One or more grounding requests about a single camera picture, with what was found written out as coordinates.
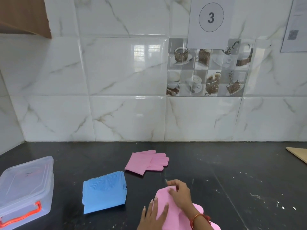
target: red thread bracelet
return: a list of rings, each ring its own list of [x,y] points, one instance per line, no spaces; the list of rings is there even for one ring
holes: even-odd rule
[[[203,217],[206,219],[206,221],[208,221],[208,223],[211,225],[211,223],[210,223],[210,221],[209,221],[209,220],[211,220],[211,218],[210,218],[209,216],[205,216],[204,214],[197,214],[196,216],[194,216],[193,219],[190,220],[190,226],[191,226],[192,230],[194,230],[194,227],[193,227],[193,225],[194,225],[194,220],[195,220],[195,218],[196,218],[197,216],[203,216]]]

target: red handle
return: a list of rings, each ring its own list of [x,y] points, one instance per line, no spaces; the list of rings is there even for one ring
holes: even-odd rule
[[[21,221],[21,220],[24,220],[25,218],[29,217],[29,216],[32,216],[36,213],[39,213],[41,211],[41,204],[40,204],[40,201],[36,202],[35,205],[37,205],[37,209],[36,210],[33,210],[33,211],[30,211],[28,213],[26,213],[25,215],[23,216],[20,216],[20,217],[17,217],[17,218],[14,218],[14,219],[11,219],[9,221],[6,221],[5,223],[2,223],[1,219],[2,217],[0,218],[0,228],[4,228],[6,227],[7,225],[9,224],[13,224],[13,223],[16,223],[18,221]]]

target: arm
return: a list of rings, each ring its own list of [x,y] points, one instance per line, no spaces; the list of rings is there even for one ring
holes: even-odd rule
[[[177,191],[170,189],[169,194],[173,197],[175,204],[185,213],[189,220],[199,214],[191,200],[190,189],[180,180],[168,181],[167,185],[175,185]],[[203,216],[194,219],[194,230],[214,230]]]

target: clear plastic storage box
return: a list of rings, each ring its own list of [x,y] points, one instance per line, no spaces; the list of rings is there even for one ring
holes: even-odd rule
[[[49,213],[53,158],[11,167],[0,177],[0,230],[11,230]]]

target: wall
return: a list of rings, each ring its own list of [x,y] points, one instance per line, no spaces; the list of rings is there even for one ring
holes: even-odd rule
[[[307,53],[279,52],[292,0],[236,0],[229,42],[253,47],[240,93],[206,96],[210,65],[199,72],[191,50],[175,68],[179,87],[202,73],[202,92],[166,95],[170,43],[187,38],[190,2],[45,0],[52,40],[1,36],[25,140],[306,141]]]
[[[0,155],[24,141],[0,72]]]

